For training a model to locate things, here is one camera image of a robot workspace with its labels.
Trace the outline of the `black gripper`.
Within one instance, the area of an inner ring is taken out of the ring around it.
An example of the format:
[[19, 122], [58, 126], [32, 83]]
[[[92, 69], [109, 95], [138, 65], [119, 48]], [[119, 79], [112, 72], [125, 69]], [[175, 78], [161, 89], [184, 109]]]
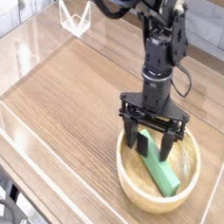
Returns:
[[172, 76], [144, 76], [141, 92], [120, 94], [120, 116], [124, 124], [126, 144], [132, 148], [136, 143], [139, 124], [163, 133], [160, 145], [160, 161], [167, 160], [172, 145], [183, 140], [189, 115], [171, 100]]

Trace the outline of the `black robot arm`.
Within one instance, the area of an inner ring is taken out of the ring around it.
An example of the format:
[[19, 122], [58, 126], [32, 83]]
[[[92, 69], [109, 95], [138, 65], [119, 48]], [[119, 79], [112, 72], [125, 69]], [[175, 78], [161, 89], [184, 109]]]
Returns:
[[165, 161], [172, 145], [183, 139], [190, 119], [171, 99], [174, 68], [182, 67], [180, 61], [186, 57], [189, 45], [185, 29], [188, 6], [185, 0], [112, 0], [120, 6], [112, 11], [103, 0], [94, 1], [109, 19], [120, 19], [131, 9], [141, 19], [145, 50], [143, 89], [121, 93], [120, 116], [127, 145], [137, 147], [143, 156], [149, 146], [139, 126], [158, 130], [162, 134], [159, 159]]

